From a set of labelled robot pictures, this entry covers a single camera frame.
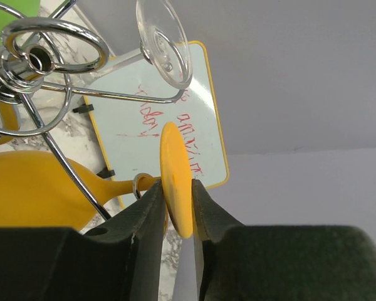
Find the metal ring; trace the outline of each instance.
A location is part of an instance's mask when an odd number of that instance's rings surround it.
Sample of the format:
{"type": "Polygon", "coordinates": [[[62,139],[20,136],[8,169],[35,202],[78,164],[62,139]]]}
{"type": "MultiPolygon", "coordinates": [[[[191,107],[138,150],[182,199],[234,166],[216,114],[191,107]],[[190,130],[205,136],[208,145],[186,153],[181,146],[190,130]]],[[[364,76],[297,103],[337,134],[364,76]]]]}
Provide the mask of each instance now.
{"type": "Polygon", "coordinates": [[[69,34],[92,45],[99,54],[96,60],[85,64],[65,65],[55,63],[54,72],[69,74],[93,72],[100,69],[108,61],[109,49],[101,37],[82,26],[63,20],[43,17],[17,19],[3,29],[1,38],[6,49],[16,58],[20,58],[24,55],[24,50],[16,43],[16,38],[25,33],[42,32],[69,34]]]}
{"type": "MultiPolygon", "coordinates": [[[[150,174],[140,173],[137,174],[132,180],[132,193],[138,199],[140,199],[141,193],[138,189],[139,181],[148,177],[152,177],[150,174]]],[[[165,217],[164,217],[164,232],[163,232],[163,239],[167,234],[167,230],[169,229],[169,212],[167,210],[167,206],[165,207],[165,217]]]]}
{"type": "MultiPolygon", "coordinates": [[[[46,40],[47,44],[57,57],[57,59],[62,63],[64,62],[64,59],[61,55],[61,53],[58,51],[56,45],[52,42],[50,37],[46,33],[42,33],[43,38],[46,40]]],[[[0,128],[0,135],[6,135],[11,137],[29,137],[29,136],[35,136],[40,135],[44,132],[48,132],[49,130],[55,128],[64,118],[66,113],[68,112],[68,109],[71,104],[71,96],[72,96],[72,89],[71,89],[71,77],[69,74],[64,73],[64,81],[65,81],[65,97],[64,102],[60,108],[60,111],[58,112],[57,116],[48,124],[43,127],[37,128],[35,130],[5,130],[0,128]]]]}
{"type": "Polygon", "coordinates": [[[138,189],[139,181],[148,177],[152,177],[152,176],[150,174],[141,173],[141,174],[137,174],[132,180],[132,193],[136,197],[136,199],[140,199],[142,197],[138,189]]]}

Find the metal wire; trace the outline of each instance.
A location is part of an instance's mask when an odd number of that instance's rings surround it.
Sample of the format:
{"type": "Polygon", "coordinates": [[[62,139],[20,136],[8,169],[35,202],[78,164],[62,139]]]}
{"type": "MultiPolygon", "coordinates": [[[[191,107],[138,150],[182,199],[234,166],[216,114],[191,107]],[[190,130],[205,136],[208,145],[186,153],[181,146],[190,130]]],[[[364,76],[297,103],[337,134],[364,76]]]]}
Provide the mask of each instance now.
{"type": "MultiPolygon", "coordinates": [[[[50,14],[49,18],[27,18],[24,14],[20,13],[16,9],[0,3],[0,10],[5,11],[18,18],[18,20],[15,20],[7,25],[2,31],[1,37],[5,49],[0,46],[0,101],[11,103],[13,105],[21,103],[36,125],[36,129],[33,130],[8,130],[0,128],[0,135],[11,137],[29,137],[33,135],[42,135],[52,153],[62,165],[65,172],[74,181],[79,190],[95,207],[99,214],[104,219],[108,219],[111,217],[109,213],[99,204],[94,195],[92,195],[89,188],[85,185],[85,183],[72,168],[71,164],[68,162],[49,131],[56,127],[69,111],[71,96],[73,94],[113,98],[134,102],[173,103],[181,98],[184,90],[178,90],[176,95],[173,97],[158,98],[93,90],[83,87],[74,87],[71,82],[70,74],[79,74],[99,70],[103,65],[106,64],[109,54],[107,45],[97,34],[92,33],[88,29],[77,24],[59,20],[67,11],[69,11],[73,7],[73,5],[75,5],[75,3],[76,0],[64,1],[57,9],[55,9],[55,11],[50,14]],[[47,32],[67,34],[85,41],[97,50],[98,58],[88,63],[67,65],[58,48],[48,36],[47,32]],[[16,38],[19,35],[25,33],[32,33],[32,35],[22,46],[19,46],[16,42],[16,38]],[[57,62],[51,61],[51,58],[49,57],[50,54],[39,48],[41,46],[36,45],[42,38],[46,41],[46,44],[54,53],[57,62]],[[54,66],[52,66],[53,68],[48,68],[46,70],[46,73],[43,72],[45,71],[43,70],[45,68],[44,61],[39,61],[38,66],[35,66],[33,63],[36,60],[33,60],[31,53],[28,52],[28,50],[30,49],[38,50],[38,48],[42,51],[43,58],[48,58],[47,62],[54,66]],[[65,84],[62,85],[44,81],[44,77],[51,72],[63,73],[65,84]],[[44,90],[62,92],[65,94],[64,101],[60,108],[60,111],[58,112],[58,115],[49,124],[44,124],[31,99],[32,94],[36,91],[36,89],[39,88],[42,88],[44,90]]],[[[146,50],[142,47],[142,44],[140,45],[140,47],[141,52],[145,54],[146,50]]],[[[179,59],[180,69],[184,73],[187,70],[182,56],[178,52],[179,50],[177,49],[177,47],[172,47],[172,49],[176,51],[176,55],[179,59]]]]}

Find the chrome wire rack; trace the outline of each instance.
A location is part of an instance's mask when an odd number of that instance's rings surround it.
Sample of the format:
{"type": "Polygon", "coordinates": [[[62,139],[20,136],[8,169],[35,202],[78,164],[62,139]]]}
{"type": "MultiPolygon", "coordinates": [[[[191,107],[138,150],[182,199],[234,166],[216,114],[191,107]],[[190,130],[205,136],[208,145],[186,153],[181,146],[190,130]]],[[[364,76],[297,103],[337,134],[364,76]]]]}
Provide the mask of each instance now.
{"type": "MultiPolygon", "coordinates": [[[[146,0],[137,1],[137,18],[142,17],[142,11],[146,0]]],[[[167,0],[159,0],[161,5],[168,8],[174,18],[174,10],[167,0]]],[[[32,130],[10,130],[0,127],[0,137],[30,137],[41,135],[51,152],[55,155],[73,182],[85,195],[87,200],[95,207],[103,219],[109,219],[111,216],[95,199],[95,196],[81,180],[79,175],[72,168],[71,164],[62,153],[58,144],[50,134],[50,130],[55,128],[70,109],[71,97],[73,95],[88,95],[102,98],[113,98],[119,100],[129,100],[135,102],[152,103],[173,103],[176,102],[184,93],[184,89],[189,86],[192,79],[191,58],[189,52],[182,53],[180,47],[167,37],[162,30],[155,29],[153,26],[144,24],[140,28],[140,56],[142,59],[152,63],[162,74],[164,79],[173,87],[178,89],[174,97],[157,98],[141,97],[123,93],[113,93],[100,90],[92,90],[85,87],[76,87],[71,81],[70,75],[80,73],[97,72],[105,66],[109,59],[109,49],[100,36],[92,31],[77,24],[61,20],[61,18],[76,4],[76,0],[66,0],[61,6],[53,11],[48,18],[26,17],[19,11],[0,3],[0,10],[5,11],[17,20],[5,26],[1,33],[2,45],[0,45],[0,102],[8,103],[14,106],[22,105],[31,117],[36,128],[32,130]],[[81,64],[67,64],[62,57],[59,49],[56,47],[51,33],[67,34],[78,38],[97,50],[98,56],[92,61],[81,64]],[[21,45],[18,44],[20,35],[30,34],[29,38],[21,45]],[[167,60],[165,46],[174,52],[177,57],[178,66],[167,60]],[[154,53],[159,52],[162,58],[166,58],[159,64],[159,60],[154,53]],[[180,81],[174,81],[167,77],[167,72],[179,72],[180,81]],[[61,73],[64,77],[64,84],[47,82],[46,77],[52,73],[61,73]],[[38,109],[32,101],[33,94],[39,89],[56,91],[64,93],[64,101],[55,118],[47,124],[43,122],[38,109]]],[[[182,33],[183,42],[187,43],[185,34],[180,27],[178,18],[177,26],[182,33]]]]}

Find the small whiteboard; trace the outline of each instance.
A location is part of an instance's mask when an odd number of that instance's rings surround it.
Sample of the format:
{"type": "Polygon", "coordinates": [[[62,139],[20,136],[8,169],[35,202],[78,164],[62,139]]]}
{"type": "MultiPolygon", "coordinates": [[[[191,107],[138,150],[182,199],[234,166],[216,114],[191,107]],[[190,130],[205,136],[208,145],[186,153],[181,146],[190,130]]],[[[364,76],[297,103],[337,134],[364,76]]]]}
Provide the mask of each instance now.
{"type": "MultiPolygon", "coordinates": [[[[163,126],[174,122],[185,140],[192,176],[208,188],[224,184],[228,177],[209,62],[204,45],[190,42],[194,76],[176,103],[152,104],[100,97],[85,97],[94,110],[90,117],[108,169],[114,181],[131,180],[140,172],[160,175],[159,145],[163,126]]],[[[111,72],[89,88],[134,95],[171,97],[177,90],[167,84],[145,60],[111,72]]],[[[135,197],[122,197],[124,207],[135,197]]]]}

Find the yellow whiteboard frame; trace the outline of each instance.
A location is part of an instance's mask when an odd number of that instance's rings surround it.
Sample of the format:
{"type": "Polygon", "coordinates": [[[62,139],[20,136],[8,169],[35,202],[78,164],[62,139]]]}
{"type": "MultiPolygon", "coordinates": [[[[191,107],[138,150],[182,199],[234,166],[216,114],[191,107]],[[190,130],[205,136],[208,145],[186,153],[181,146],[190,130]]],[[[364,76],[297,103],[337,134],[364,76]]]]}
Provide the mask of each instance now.
{"type": "MultiPolygon", "coordinates": [[[[223,134],[222,134],[222,130],[221,130],[219,111],[218,111],[218,108],[217,108],[216,94],[214,93],[212,73],[211,73],[211,67],[210,67],[210,63],[209,63],[209,57],[207,55],[207,50],[206,50],[205,45],[202,42],[200,42],[200,41],[189,41],[189,44],[198,44],[199,46],[201,46],[201,48],[203,49],[203,52],[204,52],[205,61],[206,61],[207,75],[209,77],[209,83],[210,83],[211,92],[212,92],[214,111],[216,113],[217,128],[219,129],[219,135],[220,135],[220,141],[221,141],[221,149],[222,149],[222,152],[223,152],[224,164],[226,165],[226,178],[223,181],[221,181],[220,183],[213,184],[213,185],[210,185],[210,186],[206,187],[206,189],[212,189],[212,188],[221,186],[221,185],[225,184],[228,181],[228,179],[230,178],[230,170],[229,170],[228,161],[227,161],[226,148],[224,146],[224,139],[223,139],[223,134]]],[[[84,102],[85,102],[86,105],[90,104],[88,97],[84,96],[83,99],[84,99],[84,102]]],[[[111,167],[110,162],[108,160],[108,157],[107,157],[107,154],[106,154],[106,151],[105,151],[102,139],[101,139],[99,131],[98,131],[98,127],[97,127],[97,124],[96,124],[96,121],[95,121],[95,117],[93,116],[93,112],[92,111],[89,111],[89,117],[90,117],[90,120],[92,122],[93,129],[95,131],[96,137],[98,139],[100,150],[101,150],[101,152],[103,154],[103,158],[105,160],[105,164],[107,166],[107,169],[111,170],[112,167],[111,167]]],[[[121,205],[121,208],[125,209],[125,206],[123,204],[121,196],[118,197],[118,201],[119,201],[119,203],[121,205]]]]}

